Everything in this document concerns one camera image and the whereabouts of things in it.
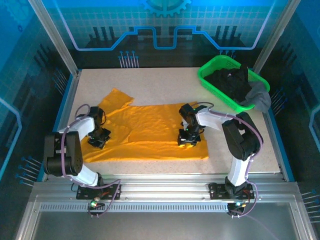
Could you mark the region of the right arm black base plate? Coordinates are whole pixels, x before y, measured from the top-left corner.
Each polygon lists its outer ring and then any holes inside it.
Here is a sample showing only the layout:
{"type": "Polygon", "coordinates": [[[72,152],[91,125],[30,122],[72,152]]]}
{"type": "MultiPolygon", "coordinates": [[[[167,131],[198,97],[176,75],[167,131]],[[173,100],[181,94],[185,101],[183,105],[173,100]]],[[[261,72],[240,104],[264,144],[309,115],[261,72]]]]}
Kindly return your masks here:
{"type": "Polygon", "coordinates": [[[240,186],[212,182],[208,184],[208,190],[211,200],[252,200],[255,198],[253,186],[246,182],[240,186]]]}

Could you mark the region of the green plastic basket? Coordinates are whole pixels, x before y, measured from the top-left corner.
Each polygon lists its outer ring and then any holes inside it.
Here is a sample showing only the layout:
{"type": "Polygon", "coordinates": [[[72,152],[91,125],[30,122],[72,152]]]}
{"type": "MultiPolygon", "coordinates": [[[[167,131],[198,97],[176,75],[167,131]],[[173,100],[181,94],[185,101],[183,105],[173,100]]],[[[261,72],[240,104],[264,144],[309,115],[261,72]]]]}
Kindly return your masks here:
{"type": "MultiPolygon", "coordinates": [[[[238,104],[237,102],[235,102],[234,100],[232,100],[231,98],[229,98],[227,95],[225,95],[224,93],[222,93],[220,90],[218,90],[215,86],[211,85],[209,82],[207,82],[204,77],[212,74],[215,70],[220,70],[222,68],[226,68],[226,69],[239,69],[241,64],[237,61],[235,61],[234,59],[232,59],[229,56],[226,55],[217,55],[214,58],[212,58],[210,61],[208,61],[207,63],[205,63],[202,67],[200,67],[200,69],[198,70],[198,78],[201,82],[201,85],[207,89],[210,93],[212,93],[213,95],[215,95],[218,99],[220,99],[222,102],[224,102],[227,106],[229,106],[232,110],[236,111],[236,112],[243,112],[243,111],[248,111],[251,109],[254,109],[254,104],[251,104],[249,106],[242,106],[240,104],[238,104]]],[[[248,68],[248,82],[262,82],[265,87],[266,90],[270,91],[270,85],[269,83],[262,78],[261,76],[259,76],[258,74],[254,73],[252,70],[250,70],[248,68]]]]}

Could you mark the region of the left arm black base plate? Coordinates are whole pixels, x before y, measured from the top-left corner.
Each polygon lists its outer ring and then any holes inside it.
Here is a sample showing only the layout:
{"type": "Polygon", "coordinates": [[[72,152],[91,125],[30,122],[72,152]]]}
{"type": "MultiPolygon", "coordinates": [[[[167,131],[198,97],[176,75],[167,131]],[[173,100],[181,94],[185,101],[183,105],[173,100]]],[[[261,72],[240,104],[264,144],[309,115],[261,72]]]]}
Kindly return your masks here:
{"type": "Polygon", "coordinates": [[[94,198],[98,197],[101,200],[111,200],[116,192],[117,186],[117,183],[101,189],[93,189],[79,186],[76,192],[76,199],[93,200],[94,198]]]}

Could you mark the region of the blue printed backdrop panel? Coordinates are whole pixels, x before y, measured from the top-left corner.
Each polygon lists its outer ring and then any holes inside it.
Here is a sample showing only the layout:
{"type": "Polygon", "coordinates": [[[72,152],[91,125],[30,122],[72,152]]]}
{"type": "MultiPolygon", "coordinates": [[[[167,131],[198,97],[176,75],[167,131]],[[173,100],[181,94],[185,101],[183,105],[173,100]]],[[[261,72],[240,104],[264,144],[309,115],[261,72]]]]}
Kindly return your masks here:
{"type": "Polygon", "coordinates": [[[42,0],[80,69],[252,66],[287,0],[42,0]]]}

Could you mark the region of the grey t-shirt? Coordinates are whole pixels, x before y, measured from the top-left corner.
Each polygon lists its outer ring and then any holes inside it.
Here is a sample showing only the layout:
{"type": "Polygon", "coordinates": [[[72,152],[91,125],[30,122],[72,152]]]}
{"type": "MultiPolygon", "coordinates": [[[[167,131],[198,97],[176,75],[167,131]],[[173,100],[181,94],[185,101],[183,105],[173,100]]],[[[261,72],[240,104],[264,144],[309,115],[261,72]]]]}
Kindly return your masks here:
{"type": "Polygon", "coordinates": [[[249,82],[251,90],[246,94],[241,106],[248,107],[254,105],[254,109],[262,113],[267,113],[271,107],[271,97],[266,89],[266,86],[261,81],[249,82]]]}

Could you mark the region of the black t-shirt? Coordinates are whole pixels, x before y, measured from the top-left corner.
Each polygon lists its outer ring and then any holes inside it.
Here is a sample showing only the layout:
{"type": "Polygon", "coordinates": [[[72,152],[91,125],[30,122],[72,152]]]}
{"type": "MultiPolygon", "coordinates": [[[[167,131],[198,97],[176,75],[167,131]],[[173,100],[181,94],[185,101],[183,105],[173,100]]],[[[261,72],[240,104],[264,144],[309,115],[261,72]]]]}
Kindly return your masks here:
{"type": "Polygon", "coordinates": [[[215,70],[204,79],[238,104],[245,101],[252,90],[249,84],[249,69],[244,64],[240,68],[215,70]]]}

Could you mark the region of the aluminium mounting rail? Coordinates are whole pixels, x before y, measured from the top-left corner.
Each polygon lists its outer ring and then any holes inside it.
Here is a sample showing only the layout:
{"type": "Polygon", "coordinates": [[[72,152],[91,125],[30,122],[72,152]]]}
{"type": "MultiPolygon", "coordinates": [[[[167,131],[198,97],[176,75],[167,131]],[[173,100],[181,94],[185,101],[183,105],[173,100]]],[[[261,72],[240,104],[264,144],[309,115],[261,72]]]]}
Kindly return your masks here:
{"type": "MultiPolygon", "coordinates": [[[[223,174],[118,174],[105,175],[109,183],[121,180],[121,202],[209,202],[210,183],[222,184],[223,174]]],[[[250,176],[258,188],[259,202],[283,202],[299,194],[295,182],[283,180],[280,173],[254,173],[250,176]]],[[[69,180],[54,176],[36,182],[31,201],[72,202],[76,194],[69,180]]]]}

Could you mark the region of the aluminium frame post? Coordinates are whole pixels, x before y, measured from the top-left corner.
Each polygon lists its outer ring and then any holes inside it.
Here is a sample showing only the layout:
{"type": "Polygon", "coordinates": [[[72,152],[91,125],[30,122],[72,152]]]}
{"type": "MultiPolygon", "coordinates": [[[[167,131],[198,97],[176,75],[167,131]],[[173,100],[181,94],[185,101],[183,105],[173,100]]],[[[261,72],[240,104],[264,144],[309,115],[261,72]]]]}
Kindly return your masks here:
{"type": "Polygon", "coordinates": [[[287,27],[300,2],[301,0],[288,0],[285,8],[283,9],[278,21],[276,22],[271,34],[269,35],[253,66],[253,71],[256,74],[259,74],[262,70],[278,40],[284,33],[285,28],[287,27]]]}
{"type": "Polygon", "coordinates": [[[66,44],[63,41],[62,36],[60,35],[42,0],[28,0],[28,2],[34,10],[39,21],[41,22],[51,42],[58,51],[66,67],[68,68],[69,72],[73,77],[76,78],[79,75],[78,67],[74,62],[66,44]]]}

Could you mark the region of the orange t-shirt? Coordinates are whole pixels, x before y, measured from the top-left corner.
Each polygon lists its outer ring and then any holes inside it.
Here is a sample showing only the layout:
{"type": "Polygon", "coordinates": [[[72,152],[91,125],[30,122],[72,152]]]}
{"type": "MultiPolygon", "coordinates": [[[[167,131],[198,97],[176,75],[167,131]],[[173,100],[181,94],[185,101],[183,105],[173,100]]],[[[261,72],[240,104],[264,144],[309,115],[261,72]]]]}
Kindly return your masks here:
{"type": "Polygon", "coordinates": [[[105,112],[103,128],[111,132],[110,140],[100,149],[85,137],[81,141],[85,163],[208,159],[205,139],[196,146],[178,145],[182,103],[135,106],[133,102],[133,97],[113,88],[99,103],[105,112]]]}

